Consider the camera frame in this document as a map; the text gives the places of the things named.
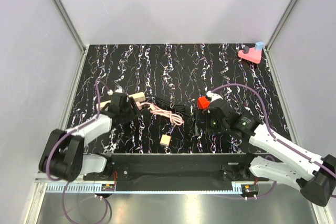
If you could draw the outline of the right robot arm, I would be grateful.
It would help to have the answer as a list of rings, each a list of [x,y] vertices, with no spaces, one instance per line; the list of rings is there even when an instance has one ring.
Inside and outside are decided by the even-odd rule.
[[[230,181],[265,178],[288,185],[311,203],[325,207],[335,190],[335,157],[322,157],[294,144],[253,115],[237,113],[221,98],[200,97],[195,125],[208,134],[227,134],[247,141],[279,161],[246,153],[236,165],[224,165],[223,178]]]

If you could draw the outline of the beige power strip red sockets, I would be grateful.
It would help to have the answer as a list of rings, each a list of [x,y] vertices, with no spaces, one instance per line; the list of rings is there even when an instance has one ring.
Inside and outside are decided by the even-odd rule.
[[[134,94],[130,94],[129,95],[130,98],[133,98],[135,100],[135,102],[144,102],[146,100],[145,94],[144,92],[138,92],[138,93],[134,93]],[[107,103],[109,103],[110,101],[103,101],[100,103],[100,107],[104,107]]]

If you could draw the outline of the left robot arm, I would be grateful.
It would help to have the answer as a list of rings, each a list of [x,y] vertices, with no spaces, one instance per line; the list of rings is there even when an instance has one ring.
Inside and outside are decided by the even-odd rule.
[[[103,154],[85,154],[85,147],[118,125],[128,124],[140,116],[139,103],[122,92],[114,92],[111,100],[89,121],[76,127],[53,130],[39,161],[39,171],[52,181],[72,182],[78,176],[95,173],[103,180],[113,175],[113,167]]]

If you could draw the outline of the red block on right arm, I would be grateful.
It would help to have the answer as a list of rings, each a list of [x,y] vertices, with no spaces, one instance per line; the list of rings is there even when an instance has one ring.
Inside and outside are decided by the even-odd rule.
[[[199,97],[197,100],[197,107],[201,110],[205,110],[205,109],[208,109],[210,103],[211,102],[208,100],[206,96],[202,96],[202,97]]]

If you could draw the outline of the pink plug adapter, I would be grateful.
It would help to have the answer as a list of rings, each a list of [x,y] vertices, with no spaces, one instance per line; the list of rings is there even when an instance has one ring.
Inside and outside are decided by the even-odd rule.
[[[160,139],[160,145],[168,147],[171,141],[171,136],[163,134]]]

